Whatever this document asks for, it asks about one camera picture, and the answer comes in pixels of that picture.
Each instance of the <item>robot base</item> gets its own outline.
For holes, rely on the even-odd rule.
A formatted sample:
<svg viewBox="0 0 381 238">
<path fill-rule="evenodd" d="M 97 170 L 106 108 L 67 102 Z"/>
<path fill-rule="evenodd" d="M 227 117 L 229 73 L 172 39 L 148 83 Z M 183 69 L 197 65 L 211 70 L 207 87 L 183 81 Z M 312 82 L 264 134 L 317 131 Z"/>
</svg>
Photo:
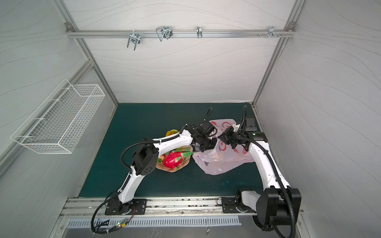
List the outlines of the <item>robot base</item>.
<svg viewBox="0 0 381 238">
<path fill-rule="evenodd" d="M 236 198 L 221 198 L 222 212 L 223 213 L 256 213 L 249 207 L 241 208 L 237 206 Z"/>
<path fill-rule="evenodd" d="M 135 215 L 143 215 L 146 212 L 147 199 L 133 199 L 128 203 L 122 204 L 119 201 L 118 196 L 108 202 L 105 215 L 132 215 L 134 213 L 133 208 L 135 208 Z"/>
</svg>

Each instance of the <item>metal grille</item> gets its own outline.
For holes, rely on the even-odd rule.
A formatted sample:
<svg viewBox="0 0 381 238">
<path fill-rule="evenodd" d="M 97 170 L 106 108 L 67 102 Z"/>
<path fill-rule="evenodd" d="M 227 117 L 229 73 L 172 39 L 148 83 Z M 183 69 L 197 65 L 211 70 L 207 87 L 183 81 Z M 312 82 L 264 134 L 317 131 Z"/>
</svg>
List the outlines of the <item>metal grille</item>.
<svg viewBox="0 0 381 238">
<path fill-rule="evenodd" d="M 110 218 L 110 222 L 106 227 L 115 226 L 125 217 Z M 106 218 L 98 218 L 94 221 L 94 225 L 108 220 Z M 134 217 L 126 227 L 216 227 L 228 225 L 242 225 L 238 216 L 186 216 L 186 217 Z M 71 218 L 67 225 L 68 228 L 88 228 L 90 227 L 90 219 Z"/>
<path fill-rule="evenodd" d="M 72 153 L 104 96 L 96 84 L 69 85 L 21 141 L 12 139 L 40 154 Z"/>
</svg>

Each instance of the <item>pink plastic bag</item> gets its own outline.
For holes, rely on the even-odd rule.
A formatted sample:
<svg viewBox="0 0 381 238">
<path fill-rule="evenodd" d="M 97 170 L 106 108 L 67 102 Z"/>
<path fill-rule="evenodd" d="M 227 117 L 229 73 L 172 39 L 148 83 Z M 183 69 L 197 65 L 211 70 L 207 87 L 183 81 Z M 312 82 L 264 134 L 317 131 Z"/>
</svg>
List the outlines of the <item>pink plastic bag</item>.
<svg viewBox="0 0 381 238">
<path fill-rule="evenodd" d="M 233 119 L 219 119 L 210 121 L 216 128 L 216 136 L 220 136 L 235 121 Z M 246 152 L 242 145 L 237 145 L 233 150 L 230 145 L 226 145 L 217 138 L 214 149 L 193 154 L 196 164 L 205 174 L 217 175 L 232 170 L 244 163 L 254 162 L 254 158 Z"/>
</svg>

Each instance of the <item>wire basket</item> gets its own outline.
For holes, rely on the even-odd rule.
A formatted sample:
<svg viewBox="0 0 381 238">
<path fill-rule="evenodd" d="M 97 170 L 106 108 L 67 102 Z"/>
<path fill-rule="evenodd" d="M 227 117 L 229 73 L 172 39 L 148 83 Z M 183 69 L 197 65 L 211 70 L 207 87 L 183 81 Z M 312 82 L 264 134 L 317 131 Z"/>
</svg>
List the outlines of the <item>wire basket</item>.
<svg viewBox="0 0 381 238">
<path fill-rule="evenodd" d="M 41 116 L 31 118 L 49 98 L 11 136 L 12 140 L 39 154 L 72 153 L 105 94 L 97 84 L 67 83 L 68 87 L 62 88 L 63 92 L 48 109 Z M 30 118 L 29 129 L 15 137 Z"/>
</svg>

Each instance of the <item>black motor joint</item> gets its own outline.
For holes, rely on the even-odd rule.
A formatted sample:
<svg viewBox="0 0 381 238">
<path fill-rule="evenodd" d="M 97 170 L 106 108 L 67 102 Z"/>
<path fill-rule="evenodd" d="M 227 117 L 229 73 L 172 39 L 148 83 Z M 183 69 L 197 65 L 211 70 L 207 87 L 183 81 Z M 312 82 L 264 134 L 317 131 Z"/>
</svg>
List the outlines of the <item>black motor joint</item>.
<svg viewBox="0 0 381 238">
<path fill-rule="evenodd" d="M 210 139 L 209 137 L 214 131 L 217 132 L 217 129 L 209 121 L 205 121 L 201 125 L 185 126 L 184 129 L 191 134 L 193 138 L 192 144 L 200 144 L 201 152 L 214 149 L 216 146 L 217 138 Z"/>
<path fill-rule="evenodd" d="M 245 130 L 242 130 L 241 134 L 234 132 L 232 126 L 228 127 L 218 138 L 227 145 L 231 145 L 232 149 L 235 149 L 237 145 L 242 145 L 245 151 L 249 151 L 250 142 L 242 139 L 249 138 L 249 135 Z"/>
</svg>

